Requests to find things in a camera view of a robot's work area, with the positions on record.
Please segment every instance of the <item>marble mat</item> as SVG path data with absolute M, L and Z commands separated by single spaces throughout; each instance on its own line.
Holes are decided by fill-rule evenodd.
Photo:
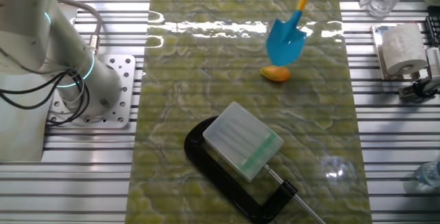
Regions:
M 184 154 L 200 121 L 232 101 L 284 140 L 269 165 L 327 223 L 371 223 L 338 0 L 309 0 L 291 78 L 270 82 L 267 31 L 298 0 L 151 0 L 126 223 L 247 223 Z M 260 203 L 278 187 L 246 183 Z M 291 201 L 274 223 L 314 223 Z

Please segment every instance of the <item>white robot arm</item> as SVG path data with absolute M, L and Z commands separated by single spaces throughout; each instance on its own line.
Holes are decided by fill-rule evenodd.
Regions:
M 97 34 L 91 41 L 98 42 Z M 52 63 L 45 63 L 46 58 Z M 118 100 L 120 76 L 97 59 L 57 0 L 0 0 L 0 74 L 54 71 L 60 65 L 78 71 L 90 92 L 84 117 L 98 116 Z M 43 77 L 49 80 L 53 76 Z M 67 108 L 78 108 L 81 92 L 71 78 L 61 82 L 58 92 Z
M 50 0 L 0 0 L 0 73 L 28 74 L 43 66 L 49 44 Z

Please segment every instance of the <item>paper towel roll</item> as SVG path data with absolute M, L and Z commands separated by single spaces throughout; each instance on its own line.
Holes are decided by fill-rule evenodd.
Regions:
M 418 25 L 411 23 L 386 30 L 382 41 L 386 70 L 390 75 L 411 74 L 426 66 L 424 40 Z

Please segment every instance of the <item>blue light ring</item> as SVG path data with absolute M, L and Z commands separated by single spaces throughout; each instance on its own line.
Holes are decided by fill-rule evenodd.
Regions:
M 95 54 L 92 52 L 91 55 L 93 56 L 93 60 L 91 62 L 91 67 L 90 67 L 89 71 L 87 72 L 87 74 L 84 76 L 84 78 L 82 80 L 87 79 L 87 77 L 89 77 L 89 75 L 91 74 L 91 71 L 94 69 L 94 66 L 95 66 Z M 72 83 L 70 85 L 57 86 L 57 87 L 73 87 L 75 85 L 76 85 L 76 83 Z
M 52 20 L 50 19 L 49 15 L 47 13 L 44 13 L 44 15 L 46 16 L 47 20 L 49 21 L 49 24 L 52 24 Z

